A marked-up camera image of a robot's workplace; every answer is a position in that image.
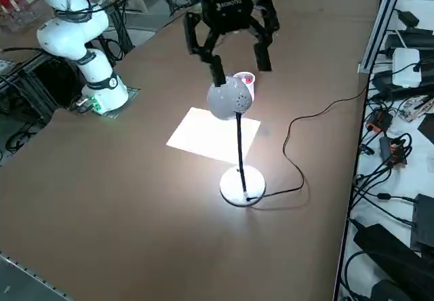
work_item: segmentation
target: paper cup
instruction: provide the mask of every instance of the paper cup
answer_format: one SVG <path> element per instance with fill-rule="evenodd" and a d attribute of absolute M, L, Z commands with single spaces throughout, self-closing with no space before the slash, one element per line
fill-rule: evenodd
<path fill-rule="evenodd" d="M 252 95 L 252 100 L 255 100 L 255 75 L 249 72 L 240 72 L 234 75 L 234 77 L 241 79 L 243 83 L 249 89 L 250 95 Z"/>

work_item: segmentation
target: white lamp base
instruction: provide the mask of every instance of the white lamp base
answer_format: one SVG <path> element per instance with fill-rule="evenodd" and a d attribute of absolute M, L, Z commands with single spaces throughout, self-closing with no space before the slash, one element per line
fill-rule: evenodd
<path fill-rule="evenodd" d="M 259 202 L 265 194 L 264 176 L 254 167 L 244 167 L 246 192 L 243 192 L 241 176 L 238 167 L 232 167 L 226 171 L 220 180 L 220 192 L 223 198 L 230 204 L 245 207 Z M 248 197 L 259 197 L 248 201 Z"/>

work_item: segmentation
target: floor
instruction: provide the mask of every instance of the floor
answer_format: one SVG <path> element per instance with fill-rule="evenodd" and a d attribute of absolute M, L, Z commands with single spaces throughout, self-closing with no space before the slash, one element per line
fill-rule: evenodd
<path fill-rule="evenodd" d="M 161 27 L 170 19 L 169 7 L 164 0 L 145 0 L 145 2 L 149 9 L 148 16 L 127 14 L 127 30 L 135 46 L 142 45 L 155 34 L 155 31 L 146 31 L 144 28 L 154 29 Z M 180 4 L 184 3 L 182 0 L 177 0 L 177 2 Z M 104 36 L 117 40 L 117 33 L 111 28 L 104 32 Z M 5 165 L 13 157 L 11 153 L 5 150 L 7 139 L 15 134 L 24 124 L 22 121 L 0 115 L 0 166 Z M 0 258 L 0 301 L 24 300 L 61 301 L 63 298 L 38 280 L 30 277 L 24 271 Z"/>

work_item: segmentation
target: brown table surface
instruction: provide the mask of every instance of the brown table surface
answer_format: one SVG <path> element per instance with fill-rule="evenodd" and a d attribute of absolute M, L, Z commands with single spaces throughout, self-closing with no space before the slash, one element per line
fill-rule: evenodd
<path fill-rule="evenodd" d="M 274 71 L 256 72 L 249 117 L 262 123 L 246 158 L 269 193 L 300 182 L 281 154 L 290 121 L 363 85 L 357 63 L 378 6 L 274 1 Z M 256 69 L 253 42 L 225 39 L 226 72 Z M 210 82 L 181 19 L 117 72 L 142 89 L 118 119 L 58 111 L 1 169 L 1 250 L 76 300 L 330 300 L 362 99 L 293 126 L 301 192 L 240 209 L 218 190 L 228 163 L 165 145 L 190 107 L 206 108 Z"/>

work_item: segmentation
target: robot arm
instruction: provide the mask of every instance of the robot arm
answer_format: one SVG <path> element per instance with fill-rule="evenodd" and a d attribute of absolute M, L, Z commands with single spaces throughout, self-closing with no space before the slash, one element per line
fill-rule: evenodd
<path fill-rule="evenodd" d="M 103 52 L 87 49 L 85 44 L 102 34 L 109 19 L 99 5 L 88 0 L 45 0 L 56 18 L 37 31 L 41 47 L 47 52 L 76 63 L 87 80 L 82 90 L 84 100 L 99 114 L 119 108 L 128 100 L 126 86 L 113 72 Z"/>

